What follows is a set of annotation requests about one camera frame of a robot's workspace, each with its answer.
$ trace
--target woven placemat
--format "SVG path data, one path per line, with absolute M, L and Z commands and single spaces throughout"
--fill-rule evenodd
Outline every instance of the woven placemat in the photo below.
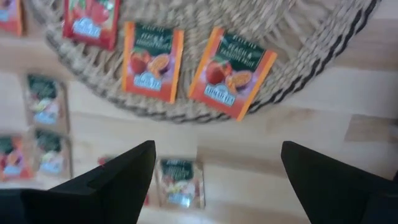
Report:
M 187 98 L 214 26 L 272 49 L 279 57 L 248 113 L 279 103 L 319 75 L 363 29 L 381 0 L 121 0 L 116 50 L 62 38 L 63 1 L 26 0 L 60 61 L 95 94 L 138 116 L 206 123 L 229 116 Z M 185 42 L 174 104 L 121 90 L 123 23 L 178 27 Z

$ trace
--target round woven mat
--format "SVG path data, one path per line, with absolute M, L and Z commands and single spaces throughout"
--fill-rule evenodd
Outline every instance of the round woven mat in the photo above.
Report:
M 187 91 L 214 26 L 221 26 L 279 57 L 248 113 L 300 91 L 337 57 L 367 23 L 381 0 L 121 0 L 114 52 L 62 38 L 63 1 L 27 0 L 45 24 L 47 40 L 61 62 L 94 93 L 138 116 L 176 123 L 229 117 L 189 100 Z M 123 23 L 178 27 L 185 43 L 174 104 L 121 91 Z

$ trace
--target wooden floor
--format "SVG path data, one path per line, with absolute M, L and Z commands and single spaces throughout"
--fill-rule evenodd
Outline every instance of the wooden floor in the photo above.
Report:
M 27 129 L 18 74 L 41 68 L 67 80 L 74 175 L 147 139 L 159 156 L 205 163 L 204 211 L 144 208 L 150 223 L 309 223 L 280 160 L 285 140 L 391 179 L 398 170 L 398 1 L 384 0 L 345 53 L 304 90 L 237 123 L 174 125 L 137 118 L 92 94 L 63 68 L 30 18 L 29 35 L 0 33 L 0 129 Z M 59 180 L 37 178 L 0 187 L 47 189 Z

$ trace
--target wicker mat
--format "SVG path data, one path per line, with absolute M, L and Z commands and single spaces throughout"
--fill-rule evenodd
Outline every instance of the wicker mat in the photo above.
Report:
M 176 123 L 229 119 L 187 91 L 214 26 L 272 49 L 279 57 L 248 113 L 279 103 L 319 75 L 361 31 L 381 0 L 121 0 L 114 52 L 62 38 L 63 1 L 27 0 L 46 27 L 61 62 L 99 97 L 138 116 Z M 121 91 L 122 29 L 141 21 L 185 31 L 182 67 L 174 104 Z

